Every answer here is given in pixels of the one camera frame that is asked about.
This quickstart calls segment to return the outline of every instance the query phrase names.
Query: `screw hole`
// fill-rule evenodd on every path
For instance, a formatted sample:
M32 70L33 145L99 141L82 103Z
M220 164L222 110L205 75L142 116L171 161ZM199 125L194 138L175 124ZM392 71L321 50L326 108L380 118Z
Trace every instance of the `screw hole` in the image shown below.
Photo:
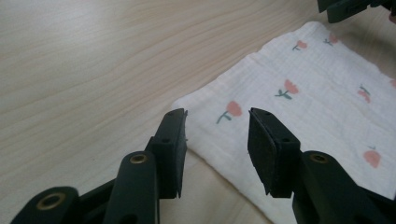
M59 204L61 204L64 199L66 198L66 195L62 192L56 192L56 193L51 193L49 195L47 195L46 197L44 197L43 199L41 199L36 208L38 210L50 210L52 208L57 207Z

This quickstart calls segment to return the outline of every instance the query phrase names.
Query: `tulip print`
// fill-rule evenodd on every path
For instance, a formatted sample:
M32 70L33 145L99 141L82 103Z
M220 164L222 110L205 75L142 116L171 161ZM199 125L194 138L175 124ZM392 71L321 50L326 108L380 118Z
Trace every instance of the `tulip print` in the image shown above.
M361 85L361 89L358 91L358 94L364 97L364 100L367 102L367 104L370 104L371 102L370 92L368 92L362 85Z
M239 104L235 101L231 101L227 104L227 110L219 117L217 124L220 123L221 119L225 118L231 120L233 117L239 117L242 115L242 109Z
M302 40L297 41L296 46L294 46L293 50L300 50L300 49L306 49L308 47L308 45L303 42Z
M332 46L333 44L336 44L338 42L338 39L335 35L330 34L329 39L326 38L323 42Z
M381 156L375 150L375 147L369 147L371 150L364 152L363 157L366 159L368 163L374 168L378 167L379 161L381 160Z
M294 85L288 79L286 79L284 86L285 86L286 90L285 91L279 90L278 95L275 95L275 96L283 96L286 99L291 100L292 98L291 98L291 96L288 95L288 93L296 94L296 93L298 93L298 89L297 89L296 85Z

